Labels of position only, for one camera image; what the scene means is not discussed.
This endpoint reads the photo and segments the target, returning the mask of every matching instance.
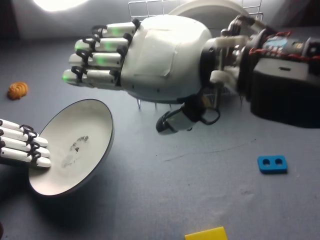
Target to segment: hole in blue block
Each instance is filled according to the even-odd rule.
[[[282,160],[280,158],[277,158],[275,160],[275,164],[277,164],[278,166],[281,166],[282,165]]]
[[[270,161],[269,161],[269,159],[263,159],[262,163],[263,163],[263,165],[265,165],[265,166],[267,166],[267,167],[270,166]]]

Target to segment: bright light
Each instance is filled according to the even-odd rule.
[[[40,8],[48,12],[63,11],[79,6],[89,0],[33,0]]]

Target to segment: robotic hand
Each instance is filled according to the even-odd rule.
[[[49,168],[48,141],[28,125],[0,119],[0,164]]]
[[[243,27],[256,32],[240,35]],[[124,90],[137,99],[182,104],[156,123],[160,134],[207,125],[219,117],[222,87],[251,102],[251,112],[265,119],[320,128],[320,42],[290,39],[248,15],[237,16],[221,37],[212,38],[202,23],[182,16],[154,16],[139,22],[98,25],[93,36],[75,44],[71,85]],[[204,91],[217,89],[215,106]],[[203,116],[217,111],[214,121]]]

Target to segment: blue block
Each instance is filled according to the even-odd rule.
[[[263,174],[286,174],[288,165],[283,155],[259,156],[258,166]]]

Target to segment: yellow block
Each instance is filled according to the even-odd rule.
[[[185,235],[184,238],[185,240],[228,240],[223,226]]]

